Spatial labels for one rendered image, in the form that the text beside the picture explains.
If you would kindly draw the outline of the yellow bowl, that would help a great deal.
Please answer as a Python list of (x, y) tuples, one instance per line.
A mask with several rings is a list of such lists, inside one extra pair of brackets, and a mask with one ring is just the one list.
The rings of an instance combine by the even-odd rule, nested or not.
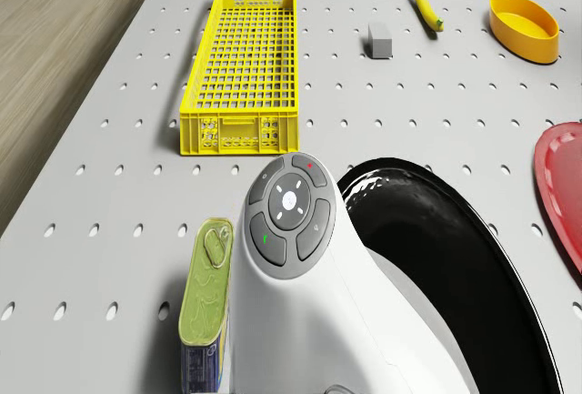
[(489, 25), (495, 38), (515, 55), (538, 64), (557, 61), (557, 20), (534, 1), (489, 0)]

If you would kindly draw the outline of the grey cube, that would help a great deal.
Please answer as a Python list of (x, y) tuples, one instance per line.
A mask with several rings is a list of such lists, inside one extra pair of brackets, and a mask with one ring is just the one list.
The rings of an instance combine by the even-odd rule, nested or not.
[(374, 59), (388, 59), (393, 56), (393, 38), (385, 23), (372, 22), (368, 25), (368, 45)]

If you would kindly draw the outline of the flat-sided can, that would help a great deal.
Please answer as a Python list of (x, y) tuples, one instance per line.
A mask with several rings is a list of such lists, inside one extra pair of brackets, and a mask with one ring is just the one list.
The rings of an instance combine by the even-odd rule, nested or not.
[(209, 218), (196, 233), (178, 320), (183, 394), (219, 390), (225, 359), (234, 230)]

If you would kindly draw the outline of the red plate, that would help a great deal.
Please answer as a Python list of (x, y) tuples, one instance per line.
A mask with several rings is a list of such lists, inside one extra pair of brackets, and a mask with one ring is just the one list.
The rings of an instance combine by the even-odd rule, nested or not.
[(534, 150), (537, 189), (575, 277), (582, 279), (582, 123), (545, 130)]

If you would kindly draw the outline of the yellow basket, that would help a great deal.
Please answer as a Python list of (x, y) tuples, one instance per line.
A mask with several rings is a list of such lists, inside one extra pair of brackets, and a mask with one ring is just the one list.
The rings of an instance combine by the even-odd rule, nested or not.
[(296, 0), (214, 0), (179, 110), (180, 152), (299, 149)]

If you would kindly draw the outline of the banana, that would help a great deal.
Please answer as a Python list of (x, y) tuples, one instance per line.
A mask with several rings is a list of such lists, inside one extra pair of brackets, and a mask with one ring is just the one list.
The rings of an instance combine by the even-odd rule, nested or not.
[(435, 13), (428, 0), (415, 0), (416, 6), (425, 23), (434, 32), (444, 31), (444, 21)]

